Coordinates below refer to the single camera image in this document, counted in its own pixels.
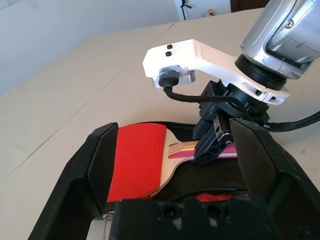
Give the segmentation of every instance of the table surface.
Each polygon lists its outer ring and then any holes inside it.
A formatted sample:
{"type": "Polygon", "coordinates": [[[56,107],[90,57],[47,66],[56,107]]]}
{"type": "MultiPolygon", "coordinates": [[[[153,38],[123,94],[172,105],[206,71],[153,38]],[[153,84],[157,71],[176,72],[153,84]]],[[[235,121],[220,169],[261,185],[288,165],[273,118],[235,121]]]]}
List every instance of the table surface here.
{"type": "MultiPolygon", "coordinates": [[[[27,239],[62,170],[86,137],[110,122],[119,126],[143,121],[196,123],[195,103],[169,99],[142,66],[148,49],[196,39],[230,55],[262,9],[181,21],[92,38],[0,99],[0,238],[27,239]]],[[[291,96],[271,106],[272,122],[296,121],[320,107],[320,61],[299,80],[289,80],[291,96]]],[[[209,80],[174,90],[199,95],[209,80]]],[[[274,139],[299,162],[320,190],[320,128],[312,126],[274,139]]]]}

